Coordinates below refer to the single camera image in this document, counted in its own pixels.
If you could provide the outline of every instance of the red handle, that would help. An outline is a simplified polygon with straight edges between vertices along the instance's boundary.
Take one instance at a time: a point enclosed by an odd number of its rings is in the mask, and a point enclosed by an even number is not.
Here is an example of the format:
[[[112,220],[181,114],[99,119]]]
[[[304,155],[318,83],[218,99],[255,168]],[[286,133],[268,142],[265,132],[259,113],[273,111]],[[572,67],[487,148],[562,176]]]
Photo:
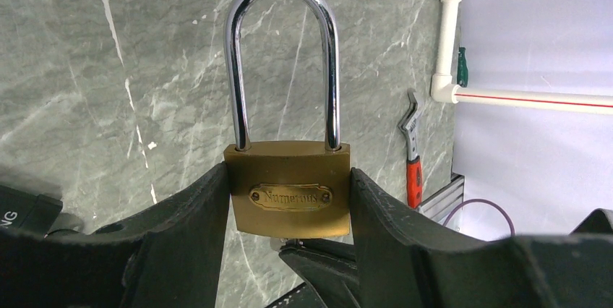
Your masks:
[[[411,208],[417,208],[421,203],[422,180],[421,160],[417,156],[415,160],[406,162],[406,200]]]

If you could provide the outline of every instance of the padlock shackle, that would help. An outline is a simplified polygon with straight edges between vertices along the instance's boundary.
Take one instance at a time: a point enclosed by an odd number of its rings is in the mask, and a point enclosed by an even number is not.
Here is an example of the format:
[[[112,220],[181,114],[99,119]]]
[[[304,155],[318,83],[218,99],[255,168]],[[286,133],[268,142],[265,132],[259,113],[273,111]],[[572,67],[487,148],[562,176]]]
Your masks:
[[[340,98],[338,78],[340,74],[338,57],[338,34],[336,18],[325,0],[303,0],[309,6],[320,24],[323,49],[323,77],[325,86],[325,149],[335,151],[340,148]],[[236,149],[248,150],[249,119],[243,86],[241,65],[241,24],[247,10],[255,0],[234,0],[226,20],[224,38],[226,66],[230,77],[234,134]]]

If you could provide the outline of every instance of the white backdrop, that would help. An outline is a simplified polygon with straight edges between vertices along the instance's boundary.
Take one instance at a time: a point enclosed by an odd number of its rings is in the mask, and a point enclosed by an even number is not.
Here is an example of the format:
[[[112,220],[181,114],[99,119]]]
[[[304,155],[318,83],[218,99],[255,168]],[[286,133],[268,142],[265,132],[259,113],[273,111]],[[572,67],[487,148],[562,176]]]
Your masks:
[[[463,0],[471,87],[613,95],[613,0]],[[462,103],[453,170],[518,233],[564,234],[613,209],[613,116]],[[498,212],[464,208],[461,231],[508,235]]]

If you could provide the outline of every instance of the brass padlock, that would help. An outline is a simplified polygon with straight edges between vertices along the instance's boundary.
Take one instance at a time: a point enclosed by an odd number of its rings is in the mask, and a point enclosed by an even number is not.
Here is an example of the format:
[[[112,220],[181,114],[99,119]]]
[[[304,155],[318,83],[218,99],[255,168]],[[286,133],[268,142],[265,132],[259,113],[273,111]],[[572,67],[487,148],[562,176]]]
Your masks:
[[[325,142],[249,141],[241,68],[243,16],[255,0],[234,0],[226,20],[236,144],[223,152],[239,231],[278,238],[349,233],[349,145],[340,143],[338,34],[324,0],[305,0],[321,27],[325,84]]]

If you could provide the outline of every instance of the purple wire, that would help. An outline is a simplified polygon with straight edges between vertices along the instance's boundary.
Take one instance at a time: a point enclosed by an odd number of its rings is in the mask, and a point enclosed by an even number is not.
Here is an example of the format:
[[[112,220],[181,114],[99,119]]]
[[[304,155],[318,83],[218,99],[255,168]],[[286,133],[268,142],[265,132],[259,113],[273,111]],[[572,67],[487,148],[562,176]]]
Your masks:
[[[484,200],[482,198],[473,198],[472,200],[464,201],[460,203],[459,205],[456,205],[455,208],[451,210],[451,213],[447,215],[447,218],[445,219],[445,222],[442,223],[442,225],[446,226],[451,220],[451,218],[453,218],[453,216],[458,212],[458,210],[460,210],[465,205],[469,205],[471,203],[485,203],[486,205],[491,205],[492,207],[498,209],[498,211],[502,214],[502,216],[505,217],[505,219],[507,220],[507,223],[509,224],[509,228],[511,230],[511,236],[515,235],[515,226],[513,225],[513,222],[511,221],[511,217],[507,214],[507,212],[505,212],[505,210],[502,209],[502,207],[500,207],[496,203],[493,203],[490,200]]]

